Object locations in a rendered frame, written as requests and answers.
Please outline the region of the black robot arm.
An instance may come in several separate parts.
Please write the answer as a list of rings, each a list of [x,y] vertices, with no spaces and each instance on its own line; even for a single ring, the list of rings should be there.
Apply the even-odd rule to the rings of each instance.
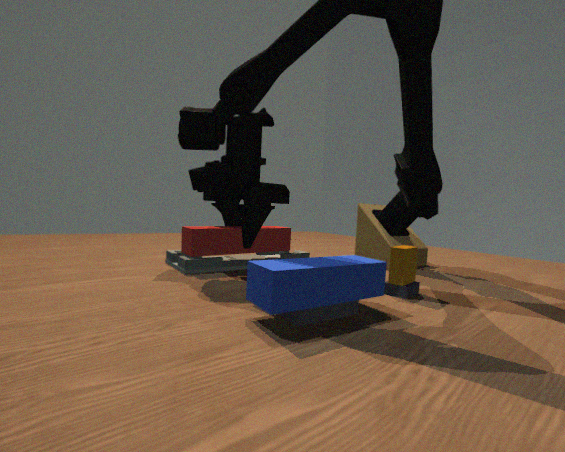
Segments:
[[[393,154],[397,186],[395,197],[371,212],[390,236],[410,235],[406,228],[418,217],[439,213],[442,189],[440,168],[433,151],[432,61],[443,0],[317,0],[287,31],[259,55],[233,70],[219,88],[213,109],[184,106],[180,111],[182,149],[261,151],[262,126],[273,127],[273,117],[260,103],[281,73],[349,14],[386,19],[399,58],[402,95],[402,153]],[[240,116],[234,116],[239,114]],[[209,191],[229,183],[239,188],[235,155],[189,170],[193,190]]]

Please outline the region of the blue rectangular bar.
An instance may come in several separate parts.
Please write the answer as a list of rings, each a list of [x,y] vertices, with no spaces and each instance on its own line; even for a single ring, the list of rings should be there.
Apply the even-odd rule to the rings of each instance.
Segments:
[[[246,300],[277,314],[384,296],[386,266],[356,255],[248,261]]]

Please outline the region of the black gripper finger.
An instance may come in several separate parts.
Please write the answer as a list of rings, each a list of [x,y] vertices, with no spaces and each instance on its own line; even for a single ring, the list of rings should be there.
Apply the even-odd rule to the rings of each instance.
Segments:
[[[275,206],[233,204],[241,215],[243,248],[249,249]]]
[[[241,215],[233,204],[211,203],[220,211],[225,226],[242,226]]]

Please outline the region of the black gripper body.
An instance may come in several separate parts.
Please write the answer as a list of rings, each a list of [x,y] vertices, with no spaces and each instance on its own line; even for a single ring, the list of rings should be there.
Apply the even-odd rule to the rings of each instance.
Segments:
[[[245,205],[265,205],[271,203],[289,204],[290,191],[283,184],[260,182],[260,165],[266,164],[261,151],[256,149],[227,149],[225,156],[230,155],[238,160],[239,188],[230,188],[229,183],[204,191],[203,200],[223,204],[239,204],[243,199]]]

